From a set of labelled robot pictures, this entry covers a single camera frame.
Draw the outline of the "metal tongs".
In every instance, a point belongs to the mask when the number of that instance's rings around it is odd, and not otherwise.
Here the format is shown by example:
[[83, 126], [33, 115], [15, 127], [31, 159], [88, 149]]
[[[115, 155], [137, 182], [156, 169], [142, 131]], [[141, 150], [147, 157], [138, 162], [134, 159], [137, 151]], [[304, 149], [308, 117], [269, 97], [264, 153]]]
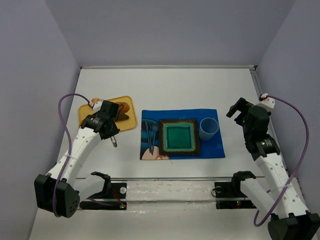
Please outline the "metal tongs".
[[112, 142], [113, 147], [116, 148], [118, 146], [116, 138], [114, 136], [111, 136], [110, 140]]

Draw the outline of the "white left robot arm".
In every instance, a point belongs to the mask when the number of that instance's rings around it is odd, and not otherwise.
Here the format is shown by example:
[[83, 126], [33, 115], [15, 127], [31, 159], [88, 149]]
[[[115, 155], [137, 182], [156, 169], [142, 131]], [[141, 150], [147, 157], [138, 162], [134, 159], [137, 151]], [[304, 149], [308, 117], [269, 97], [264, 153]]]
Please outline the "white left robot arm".
[[82, 201], [95, 194], [110, 192], [108, 174], [94, 171], [83, 180], [77, 180], [77, 176], [100, 142], [111, 139], [113, 146], [117, 146], [114, 136], [120, 130], [114, 120], [119, 107], [119, 104], [107, 100], [93, 105], [94, 113], [82, 121], [66, 153], [47, 174], [36, 177], [34, 189], [38, 208], [54, 213], [58, 218], [70, 218]]

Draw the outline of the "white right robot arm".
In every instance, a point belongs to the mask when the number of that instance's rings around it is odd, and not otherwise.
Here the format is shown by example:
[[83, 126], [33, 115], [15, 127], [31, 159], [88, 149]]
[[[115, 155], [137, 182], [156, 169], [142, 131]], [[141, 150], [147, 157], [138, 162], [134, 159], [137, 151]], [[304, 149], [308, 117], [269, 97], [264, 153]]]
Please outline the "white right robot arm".
[[275, 139], [268, 134], [271, 111], [276, 97], [262, 94], [254, 105], [240, 98], [229, 108], [226, 116], [231, 118], [237, 111], [236, 124], [243, 130], [245, 147], [268, 184], [265, 191], [256, 176], [250, 171], [238, 171], [231, 179], [231, 189], [243, 194], [265, 216], [260, 227], [267, 223], [268, 233], [273, 240], [311, 240], [320, 228], [320, 216], [311, 213], [292, 185], [293, 174], [288, 174]]

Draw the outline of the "orange oval bread roll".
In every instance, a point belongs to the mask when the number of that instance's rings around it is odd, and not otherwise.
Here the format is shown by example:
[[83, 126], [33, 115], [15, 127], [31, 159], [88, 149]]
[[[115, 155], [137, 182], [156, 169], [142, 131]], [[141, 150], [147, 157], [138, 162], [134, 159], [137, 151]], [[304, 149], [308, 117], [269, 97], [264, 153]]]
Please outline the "orange oval bread roll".
[[116, 102], [119, 105], [118, 110], [127, 113], [130, 110], [130, 105], [127, 102]]

